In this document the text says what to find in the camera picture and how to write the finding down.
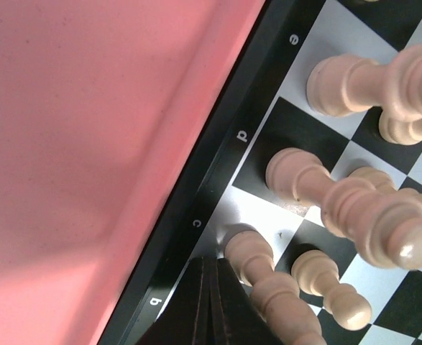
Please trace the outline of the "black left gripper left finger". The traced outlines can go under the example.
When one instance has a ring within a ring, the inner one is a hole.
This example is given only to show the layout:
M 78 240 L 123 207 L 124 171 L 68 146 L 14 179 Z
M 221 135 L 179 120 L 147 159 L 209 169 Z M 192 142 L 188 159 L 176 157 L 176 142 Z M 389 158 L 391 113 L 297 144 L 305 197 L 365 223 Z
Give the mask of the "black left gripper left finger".
M 138 344 L 205 344 L 208 333 L 209 269 L 206 257 L 192 259 L 160 317 Z

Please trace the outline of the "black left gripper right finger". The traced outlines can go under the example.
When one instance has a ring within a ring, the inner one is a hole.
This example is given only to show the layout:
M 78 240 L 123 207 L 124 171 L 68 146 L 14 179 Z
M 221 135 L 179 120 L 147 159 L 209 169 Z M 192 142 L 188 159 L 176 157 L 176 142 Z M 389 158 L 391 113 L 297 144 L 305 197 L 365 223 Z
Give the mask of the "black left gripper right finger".
M 210 310 L 212 344 L 282 343 L 255 310 L 227 259 L 210 261 Z

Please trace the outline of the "white pawn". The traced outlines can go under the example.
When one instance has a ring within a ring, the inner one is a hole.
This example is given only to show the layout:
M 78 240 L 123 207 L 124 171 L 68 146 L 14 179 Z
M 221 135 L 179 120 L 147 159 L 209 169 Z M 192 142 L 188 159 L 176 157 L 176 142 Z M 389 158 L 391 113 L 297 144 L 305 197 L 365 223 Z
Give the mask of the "white pawn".
M 323 298 L 325 310 L 342 328 L 357 331 L 370 322 L 370 303 L 352 285 L 339 281 L 337 264 L 324 252 L 302 253 L 294 261 L 291 275 L 303 292 Z
M 422 118 L 404 122 L 393 119 L 390 115 L 390 112 L 383 109 L 379 119 L 379 133 L 386 142 L 401 145 L 422 142 Z
M 394 195 L 401 200 L 413 200 L 422 205 L 422 193 L 414 188 L 402 188 L 397 190 L 393 179 L 384 171 L 371 166 L 359 167 L 349 174 L 349 177 L 363 178 L 369 181 L 378 191 L 383 194 Z

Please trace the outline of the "white queen chess piece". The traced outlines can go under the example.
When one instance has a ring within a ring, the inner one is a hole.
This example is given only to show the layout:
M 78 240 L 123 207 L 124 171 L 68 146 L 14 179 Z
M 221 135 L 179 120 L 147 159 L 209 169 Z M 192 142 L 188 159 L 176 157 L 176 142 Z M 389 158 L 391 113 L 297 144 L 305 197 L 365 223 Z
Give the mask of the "white queen chess piece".
M 398 121 L 422 119 L 422 45 L 401 50 L 388 64 L 348 53 L 326 58 L 311 71 L 306 95 L 327 116 L 379 106 Z

